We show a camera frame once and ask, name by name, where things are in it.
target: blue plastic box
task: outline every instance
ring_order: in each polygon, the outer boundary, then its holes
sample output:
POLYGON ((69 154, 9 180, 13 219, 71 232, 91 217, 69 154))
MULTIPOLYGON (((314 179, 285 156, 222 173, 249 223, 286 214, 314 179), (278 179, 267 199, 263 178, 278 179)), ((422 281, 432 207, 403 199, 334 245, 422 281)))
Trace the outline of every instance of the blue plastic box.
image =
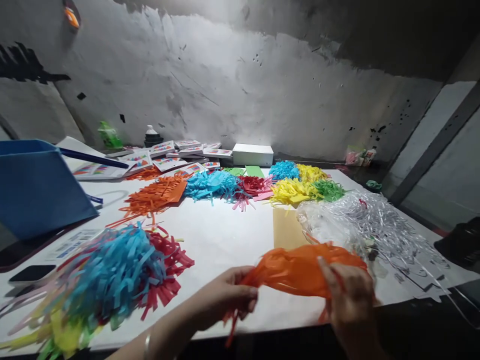
POLYGON ((20 240, 98 215, 48 142, 0 141, 0 173, 0 222, 20 240))

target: blue handle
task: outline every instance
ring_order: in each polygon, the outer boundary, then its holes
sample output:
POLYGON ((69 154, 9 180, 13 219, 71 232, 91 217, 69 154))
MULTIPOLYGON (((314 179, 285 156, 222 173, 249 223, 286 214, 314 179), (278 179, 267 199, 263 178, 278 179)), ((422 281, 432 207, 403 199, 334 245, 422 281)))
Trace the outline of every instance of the blue handle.
POLYGON ((59 147, 60 152, 62 155, 65 155, 66 157, 73 158, 73 159, 79 159, 79 160, 85 160, 91 163, 96 163, 96 164, 102 164, 102 165, 107 165, 107 166, 112 166, 115 168, 121 168, 121 169, 128 169, 129 165, 120 161, 115 161, 115 160, 110 160, 107 158, 99 157, 99 156, 94 156, 94 155, 88 155, 83 152, 78 152, 74 150, 68 150, 64 149, 62 147, 59 147))

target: plastic bottle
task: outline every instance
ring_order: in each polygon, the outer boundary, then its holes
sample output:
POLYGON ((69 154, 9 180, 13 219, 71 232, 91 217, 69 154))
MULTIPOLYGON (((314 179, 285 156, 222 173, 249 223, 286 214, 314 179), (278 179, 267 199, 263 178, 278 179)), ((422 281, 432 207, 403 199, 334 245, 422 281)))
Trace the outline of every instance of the plastic bottle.
POLYGON ((156 135, 158 132, 154 130, 154 127, 152 125, 147 125, 148 129, 145 134, 147 135, 156 135))
POLYGON ((111 127, 108 122, 100 121, 98 133, 107 149, 123 149, 124 145, 117 134, 117 130, 111 127))
POLYGON ((363 164, 362 166, 370 166, 370 163, 374 159, 375 155, 377 154, 376 146, 372 147, 370 150, 368 150, 365 154, 365 158, 363 159, 363 164))
POLYGON ((152 125, 147 125, 147 127, 148 129, 145 133, 145 141, 143 142, 145 144, 145 147, 151 148, 152 146, 160 144, 164 140, 164 138, 154 130, 154 127, 152 125))

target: orange paper fringe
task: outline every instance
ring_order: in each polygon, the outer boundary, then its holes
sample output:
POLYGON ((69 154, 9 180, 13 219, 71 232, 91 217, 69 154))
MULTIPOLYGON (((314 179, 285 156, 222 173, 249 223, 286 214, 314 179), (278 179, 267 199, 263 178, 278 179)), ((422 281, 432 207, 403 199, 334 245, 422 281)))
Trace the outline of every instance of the orange paper fringe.
MULTIPOLYGON (((266 285, 292 295, 330 299, 330 290, 320 269, 318 257, 323 257, 328 264, 340 263, 367 271, 367 264, 359 256, 349 253, 343 247, 319 243, 313 237, 310 238, 315 244, 300 246, 290 251, 284 248, 270 250, 240 284, 256 288, 266 285)), ((232 344, 238 316, 238 311, 229 311, 223 318, 224 323, 233 318, 227 348, 232 344)), ((325 314, 322 314, 319 320, 325 320, 325 314)))
POLYGON ((180 174, 160 177, 156 182, 130 194, 130 197, 125 200, 125 203, 129 203, 129 206, 119 209, 126 212, 125 217, 106 227, 115 228, 137 217, 148 216, 151 218, 151 225, 154 228, 155 213, 163 213, 168 208, 168 204, 180 201, 187 186, 187 178, 188 176, 180 174))
POLYGON ((152 168, 149 168, 149 169, 145 169, 143 171, 140 171, 140 172, 137 172, 136 174, 133 174, 133 175, 130 175, 129 177, 127 177, 126 179, 127 180, 153 180, 153 179, 156 179, 160 176, 161 172, 159 171, 159 169, 157 169, 157 167, 152 167, 152 168))

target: black phone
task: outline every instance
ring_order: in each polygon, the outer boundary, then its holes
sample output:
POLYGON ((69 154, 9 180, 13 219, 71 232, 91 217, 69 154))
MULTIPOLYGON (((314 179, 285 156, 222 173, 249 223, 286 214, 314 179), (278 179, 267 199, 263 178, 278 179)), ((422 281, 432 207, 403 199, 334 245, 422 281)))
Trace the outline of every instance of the black phone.
POLYGON ((12 276, 8 283, 15 287, 38 283, 48 278, 55 268, 55 265, 31 265, 12 276))

